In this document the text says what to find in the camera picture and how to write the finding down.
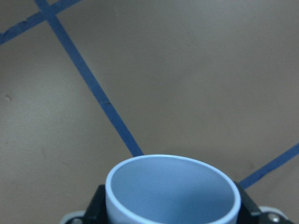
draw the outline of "gray floor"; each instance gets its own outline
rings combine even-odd
[[[2,1],[0,32],[38,10]],[[299,141],[298,11],[291,0],[83,0],[58,17],[145,154],[240,181]],[[1,45],[0,68],[0,223],[56,224],[131,155],[47,23]],[[298,184],[297,157],[248,192],[299,222]]]

